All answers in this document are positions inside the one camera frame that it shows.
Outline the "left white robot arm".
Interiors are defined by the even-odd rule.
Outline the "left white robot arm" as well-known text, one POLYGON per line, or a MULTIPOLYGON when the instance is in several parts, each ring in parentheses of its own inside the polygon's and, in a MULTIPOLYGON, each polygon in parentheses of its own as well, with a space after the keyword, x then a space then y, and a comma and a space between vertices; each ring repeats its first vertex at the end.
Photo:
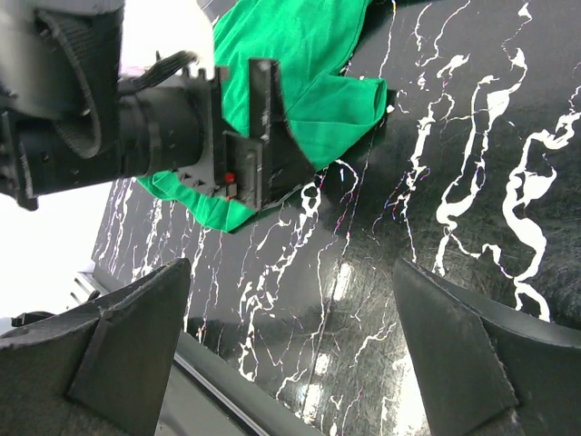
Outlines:
POLYGON ((29 211, 42 195, 174 173, 210 197, 255 212, 315 169, 291 134, 281 71, 248 62, 250 133, 223 118, 229 71, 213 61, 212 24, 184 13, 185 48, 142 74, 120 70, 122 1, 1 4, 1 192, 29 211))

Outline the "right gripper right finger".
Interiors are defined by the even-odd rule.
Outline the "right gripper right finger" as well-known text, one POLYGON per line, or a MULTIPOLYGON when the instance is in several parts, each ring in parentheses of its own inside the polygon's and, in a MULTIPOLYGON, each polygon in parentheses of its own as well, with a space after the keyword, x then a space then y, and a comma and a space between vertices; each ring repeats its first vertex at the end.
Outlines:
POLYGON ((397 310, 434 435, 577 435, 580 332, 405 259, 397 310))

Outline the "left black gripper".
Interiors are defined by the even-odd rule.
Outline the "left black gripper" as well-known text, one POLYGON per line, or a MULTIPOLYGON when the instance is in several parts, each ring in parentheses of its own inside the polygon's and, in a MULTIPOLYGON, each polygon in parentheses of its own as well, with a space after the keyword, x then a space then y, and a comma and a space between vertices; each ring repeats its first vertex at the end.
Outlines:
POLYGON ((250 130, 246 139, 222 116, 224 66, 208 79, 186 65, 157 62, 118 87, 122 178, 175 173, 210 197, 236 200, 254 211, 284 202, 315 174, 299 147, 282 98, 280 65, 249 61, 250 130))

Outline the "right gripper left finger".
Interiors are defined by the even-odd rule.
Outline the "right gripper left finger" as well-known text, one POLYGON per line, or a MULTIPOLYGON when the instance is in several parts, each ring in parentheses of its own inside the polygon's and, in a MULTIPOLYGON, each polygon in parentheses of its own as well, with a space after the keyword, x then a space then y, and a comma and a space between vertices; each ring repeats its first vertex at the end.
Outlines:
POLYGON ((153 435, 191 283, 178 259, 1 336, 4 435, 153 435))

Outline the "green t shirt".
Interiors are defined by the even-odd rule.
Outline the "green t shirt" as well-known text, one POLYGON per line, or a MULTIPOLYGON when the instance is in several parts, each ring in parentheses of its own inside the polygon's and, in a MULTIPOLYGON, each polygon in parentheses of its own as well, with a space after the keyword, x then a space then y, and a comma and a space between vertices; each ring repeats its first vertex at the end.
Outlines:
POLYGON ((156 56, 186 50, 202 66, 227 67, 223 117, 248 135, 249 61, 276 61, 290 130, 317 172, 345 154, 386 109, 385 81, 341 74, 369 7, 367 1, 239 1, 211 23, 194 1, 130 1, 123 64, 146 67, 156 56))

